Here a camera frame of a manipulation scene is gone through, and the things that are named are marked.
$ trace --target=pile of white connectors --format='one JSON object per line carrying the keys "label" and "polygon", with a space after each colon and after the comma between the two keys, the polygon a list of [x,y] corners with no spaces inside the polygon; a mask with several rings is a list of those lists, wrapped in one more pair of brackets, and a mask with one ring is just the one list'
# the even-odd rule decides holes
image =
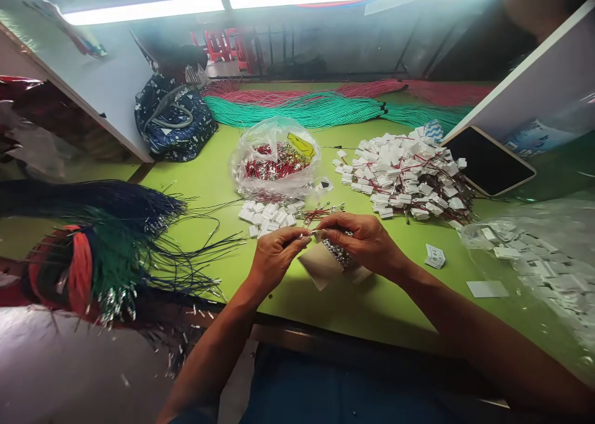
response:
{"label": "pile of white connectors", "polygon": [[521,282],[595,347],[595,269],[508,221],[466,227],[468,247],[489,249],[510,260]]}
{"label": "pile of white connectors", "polygon": [[459,172],[467,162],[455,161],[447,148],[424,135],[423,126],[408,136],[386,133],[361,141],[351,165],[344,150],[337,154],[342,161],[333,164],[342,184],[370,195],[372,210],[382,219],[403,211],[420,220],[439,216],[456,229],[470,221],[475,193]]}
{"label": "pile of white connectors", "polygon": [[295,215],[305,205],[303,201],[296,201],[286,206],[246,201],[238,217],[251,224],[248,229],[250,238],[260,238],[280,227],[295,226],[297,223]]}

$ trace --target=bag handle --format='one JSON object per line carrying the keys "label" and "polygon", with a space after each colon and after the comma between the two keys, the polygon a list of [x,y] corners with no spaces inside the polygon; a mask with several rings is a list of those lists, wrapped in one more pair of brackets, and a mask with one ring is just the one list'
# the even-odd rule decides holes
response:
{"label": "bag handle", "polygon": [[167,123],[166,121],[157,120],[156,118],[153,118],[153,123],[157,123],[159,126],[163,126],[164,128],[171,128],[171,129],[175,130],[176,128],[186,128],[188,125],[190,125],[193,122],[194,116],[186,108],[184,108],[181,105],[177,105],[177,104],[171,104],[170,106],[173,106],[174,108],[178,108],[184,114],[187,114],[188,116],[190,116],[190,119],[188,121],[185,121],[182,123]]}
{"label": "bag handle", "polygon": [[[188,111],[183,106],[180,106],[178,104],[171,103],[171,101],[175,100],[176,93],[179,90],[183,89],[184,87],[187,87],[187,85],[178,86],[177,88],[171,90],[163,99],[161,99],[161,101],[159,102],[159,105],[157,105],[157,108],[155,108],[155,112],[144,123],[144,125],[143,125],[143,133],[147,130],[147,125],[150,124],[150,122],[152,122],[152,121],[155,122],[155,123],[157,123],[159,126],[163,126],[164,128],[170,128],[172,130],[179,129],[179,128],[185,128],[185,127],[187,127],[188,125],[190,125],[194,121],[194,116],[192,115],[192,113],[190,111]],[[186,121],[184,123],[178,123],[178,124],[171,124],[171,123],[167,123],[167,122],[164,122],[164,121],[157,120],[156,117],[165,110],[165,107],[166,106],[173,106],[175,108],[178,108],[184,114],[187,114],[188,116],[190,116],[190,120],[189,121]]]}

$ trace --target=left hand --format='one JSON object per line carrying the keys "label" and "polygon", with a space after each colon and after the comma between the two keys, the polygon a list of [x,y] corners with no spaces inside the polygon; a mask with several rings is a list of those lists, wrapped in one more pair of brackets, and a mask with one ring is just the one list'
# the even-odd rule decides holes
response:
{"label": "left hand", "polygon": [[312,240],[309,237],[298,239],[298,236],[310,232],[303,227],[282,227],[258,240],[246,283],[259,300],[264,300],[281,283],[293,259]]}

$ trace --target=clear plastic bag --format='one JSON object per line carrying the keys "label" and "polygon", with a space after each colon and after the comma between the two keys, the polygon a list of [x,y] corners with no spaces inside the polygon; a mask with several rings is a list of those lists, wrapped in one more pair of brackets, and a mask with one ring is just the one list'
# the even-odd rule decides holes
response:
{"label": "clear plastic bag", "polygon": [[303,199],[332,189],[318,177],[320,146],[298,122],[272,117],[247,130],[229,160],[236,191],[261,202]]}
{"label": "clear plastic bag", "polygon": [[[463,227],[461,241],[482,275],[508,290],[502,318],[595,385],[595,202],[515,208]],[[520,257],[498,259],[495,247]]]}
{"label": "clear plastic bag", "polygon": [[7,137],[20,143],[18,148],[6,154],[26,163],[27,174],[47,182],[66,182],[66,163],[78,151],[51,134],[49,131],[27,121],[11,110],[12,102],[0,102],[0,123],[8,126]]}

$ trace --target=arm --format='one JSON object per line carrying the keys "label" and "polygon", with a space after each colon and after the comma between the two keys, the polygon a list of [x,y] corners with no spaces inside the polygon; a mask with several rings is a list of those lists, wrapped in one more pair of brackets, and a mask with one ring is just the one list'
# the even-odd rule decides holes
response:
{"label": "arm", "polygon": [[339,213],[320,229],[359,263],[398,284],[436,330],[505,394],[534,410],[589,413],[595,394],[519,332],[448,288],[397,247],[373,216]]}
{"label": "arm", "polygon": [[284,227],[258,240],[248,277],[190,353],[157,424],[169,423],[190,407],[217,401],[244,349],[256,310],[310,242],[309,238],[296,238],[309,232]]}

